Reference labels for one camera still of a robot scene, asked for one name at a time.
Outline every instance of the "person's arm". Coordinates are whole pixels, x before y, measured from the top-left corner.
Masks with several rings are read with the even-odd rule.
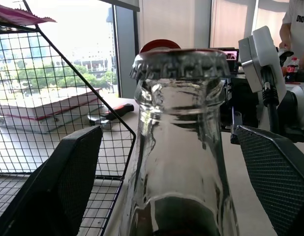
[[[282,24],[280,29],[280,38],[282,43],[280,43],[280,48],[286,48],[287,50],[291,49],[291,23]]]
[[[289,8],[287,9],[283,20],[282,20],[282,26],[280,29],[280,38],[282,42],[280,43],[280,48],[286,48],[288,50],[291,49],[291,23],[293,20],[293,13],[294,13],[294,0],[290,0]]]

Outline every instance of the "coca-cola bottle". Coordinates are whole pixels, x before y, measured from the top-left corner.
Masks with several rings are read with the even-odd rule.
[[[214,50],[136,57],[137,165],[121,236],[239,235],[219,131],[220,78],[228,75]]]
[[[294,82],[298,70],[299,70],[298,59],[292,58],[291,62],[286,67],[285,82]]]

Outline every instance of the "metal wire rack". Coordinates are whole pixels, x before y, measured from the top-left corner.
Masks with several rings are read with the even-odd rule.
[[[109,111],[117,119],[103,132],[78,235],[104,234],[136,136],[82,73],[37,25],[0,23],[0,216],[63,137],[89,127],[87,114]]]

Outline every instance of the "bottle cap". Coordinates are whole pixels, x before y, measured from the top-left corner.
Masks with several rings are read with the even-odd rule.
[[[227,78],[226,55],[213,49],[149,51],[136,56],[130,77],[145,79]]]
[[[156,51],[162,49],[180,49],[180,46],[167,39],[157,39],[153,40],[142,47],[140,53],[148,52],[148,51]]]

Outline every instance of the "red label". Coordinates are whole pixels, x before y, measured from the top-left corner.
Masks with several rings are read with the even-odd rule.
[[[294,66],[288,66],[288,67],[286,68],[286,72],[287,72],[287,73],[293,73],[293,72],[295,72],[295,67],[294,67]]]

